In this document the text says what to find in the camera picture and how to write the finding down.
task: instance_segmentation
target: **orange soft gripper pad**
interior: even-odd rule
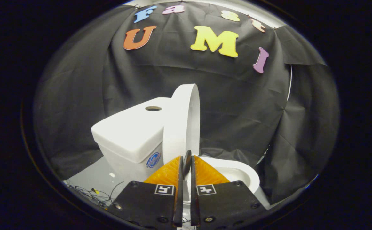
[[[194,163],[196,166],[196,185],[221,184],[230,182],[213,166],[202,160],[198,156],[194,156]]]
[[[174,185],[176,187],[177,193],[177,185],[179,180],[179,163],[180,156],[169,161],[164,166],[161,166],[160,169],[150,175],[149,178],[146,179],[144,182],[159,185]]]

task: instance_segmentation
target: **black cloth backdrop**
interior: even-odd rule
[[[149,6],[123,5],[93,20],[66,41],[44,70],[34,100],[34,126],[58,176],[68,179],[102,157],[92,125],[155,97],[171,97],[181,84],[196,83],[200,154],[253,167],[270,203],[312,180],[330,156],[339,121],[335,83],[318,52],[289,26],[274,29],[262,23],[262,33],[247,15],[222,6],[155,5],[149,18],[137,23],[135,13]],[[173,5],[185,11],[162,14]],[[240,22],[222,18],[222,10],[235,12]],[[145,46],[123,48],[127,31],[140,29],[137,42],[151,25],[157,28]],[[196,25],[216,35],[237,33],[238,57],[190,49]],[[259,47],[269,53],[263,74],[252,67]]]

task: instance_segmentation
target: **blue circular logo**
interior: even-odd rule
[[[153,153],[152,156],[149,157],[149,160],[147,160],[146,167],[153,168],[154,166],[156,166],[156,164],[160,160],[160,156],[161,154],[158,152]]]

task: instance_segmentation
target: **toilet tank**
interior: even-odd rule
[[[95,142],[124,181],[144,181],[163,166],[163,127],[169,101],[158,97],[92,126]]]

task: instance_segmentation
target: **foam letter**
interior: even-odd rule
[[[143,19],[146,19],[149,17],[149,14],[151,14],[153,12],[153,9],[156,9],[157,6],[151,6],[145,10],[142,10],[142,11],[139,11],[137,12],[135,15],[136,15],[136,21],[134,23],[137,23]]]
[[[125,48],[126,50],[134,50],[146,45],[154,29],[156,29],[155,25],[145,27],[143,29],[145,31],[145,33],[143,34],[143,38],[140,42],[136,43],[134,43],[133,40],[135,39],[135,36],[140,31],[140,29],[132,29],[127,31],[125,41],[123,42],[123,48]]]
[[[255,27],[255,28],[257,28],[259,31],[261,31],[261,32],[265,32],[265,30],[263,30],[263,29],[261,29],[261,28],[264,28],[265,29],[265,27],[261,24],[261,22],[259,22],[259,21],[256,21],[256,20],[254,20],[254,19],[251,19],[252,21],[253,21],[253,26]]]
[[[223,44],[221,49],[218,50],[220,54],[234,58],[238,56],[236,52],[238,34],[231,31],[223,31],[219,36],[216,36],[210,27],[198,25],[194,28],[197,29],[197,36],[195,43],[190,46],[192,50],[205,51],[207,47],[204,42],[206,41],[211,52],[216,51]]]
[[[221,17],[232,20],[234,22],[240,22],[240,19],[238,18],[238,15],[236,13],[227,11],[227,10],[222,10],[221,11]]]
[[[170,13],[181,13],[184,12],[185,7],[184,6],[170,6],[167,7],[162,14],[170,14]]]
[[[267,51],[265,51],[263,48],[259,48],[260,54],[258,56],[256,64],[253,64],[253,68],[259,72],[260,74],[264,73],[263,67],[265,64],[265,60],[270,56]]]

